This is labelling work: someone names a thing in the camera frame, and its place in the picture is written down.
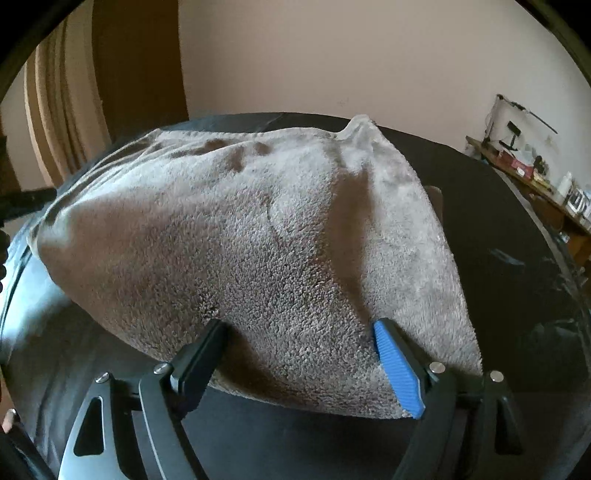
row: blue clamp pad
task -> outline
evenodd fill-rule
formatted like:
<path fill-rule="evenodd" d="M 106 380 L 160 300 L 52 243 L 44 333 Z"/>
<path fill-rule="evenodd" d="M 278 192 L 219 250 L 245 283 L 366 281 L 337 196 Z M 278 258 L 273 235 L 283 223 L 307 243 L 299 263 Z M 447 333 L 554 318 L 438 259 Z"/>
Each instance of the blue clamp pad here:
<path fill-rule="evenodd" d="M 374 335 L 379 359 L 400 405 L 414 419 L 421 418 L 425 411 L 425 369 L 415 359 L 392 320 L 377 320 Z"/>

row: wooden desk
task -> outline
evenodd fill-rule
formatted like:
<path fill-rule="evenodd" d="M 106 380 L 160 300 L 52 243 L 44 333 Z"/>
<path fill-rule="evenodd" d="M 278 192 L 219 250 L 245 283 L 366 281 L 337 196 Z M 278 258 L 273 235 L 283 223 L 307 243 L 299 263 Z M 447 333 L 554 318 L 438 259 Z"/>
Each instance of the wooden desk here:
<path fill-rule="evenodd" d="M 521 193 L 530 201 L 538 216 L 543 217 L 553 228 L 569 236 L 567 247 L 577 265 L 584 265 L 591 255 L 591 223 L 575 215 L 566 206 L 566 199 L 557 192 L 549 192 L 536 182 L 521 177 L 514 168 L 499 161 L 498 152 L 485 148 L 482 142 L 466 137 L 478 153 L 484 156 L 497 170 L 511 177 Z"/>

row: black clamp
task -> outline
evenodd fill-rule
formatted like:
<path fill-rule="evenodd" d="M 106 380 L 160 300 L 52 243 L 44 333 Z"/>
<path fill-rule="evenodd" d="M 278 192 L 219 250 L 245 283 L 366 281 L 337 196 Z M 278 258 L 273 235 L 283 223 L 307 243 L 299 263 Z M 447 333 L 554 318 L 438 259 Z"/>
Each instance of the black clamp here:
<path fill-rule="evenodd" d="M 207 480 L 180 422 L 199 405 L 227 335 L 226 325 L 212 320 L 197 342 L 139 382 L 99 376 L 72 428 L 60 480 L 91 478 L 90 473 L 93 480 L 144 480 L 132 410 L 143 412 L 164 480 Z M 396 341 L 410 351 L 401 338 Z M 489 372 L 459 391 L 455 375 L 443 364 L 411 363 L 425 382 L 425 409 L 394 480 L 534 478 L 516 476 L 524 467 L 528 471 L 527 448 L 516 403 L 500 372 Z"/>

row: fleece towel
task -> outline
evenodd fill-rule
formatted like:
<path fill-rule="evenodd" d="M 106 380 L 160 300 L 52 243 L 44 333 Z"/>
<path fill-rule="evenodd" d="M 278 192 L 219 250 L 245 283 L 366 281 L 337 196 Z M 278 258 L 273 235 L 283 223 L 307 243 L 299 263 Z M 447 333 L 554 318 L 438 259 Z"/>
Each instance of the fleece towel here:
<path fill-rule="evenodd" d="M 107 330 L 170 360 L 220 318 L 211 384 L 290 407 L 407 416 L 371 322 L 480 374 L 441 225 L 417 175 L 367 116 L 341 132 L 155 130 L 60 196 L 30 245 Z"/>

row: white bottle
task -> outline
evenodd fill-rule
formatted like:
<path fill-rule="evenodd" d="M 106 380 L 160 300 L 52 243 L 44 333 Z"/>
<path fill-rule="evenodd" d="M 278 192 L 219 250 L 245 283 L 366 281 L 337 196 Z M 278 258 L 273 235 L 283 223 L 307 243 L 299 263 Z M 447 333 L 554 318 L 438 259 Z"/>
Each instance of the white bottle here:
<path fill-rule="evenodd" d="M 558 193 L 561 196 L 566 197 L 570 192 L 570 187 L 572 184 L 573 174 L 571 172 L 568 172 L 564 177 L 562 177 L 562 180 L 560 180 L 560 183 L 558 184 Z"/>

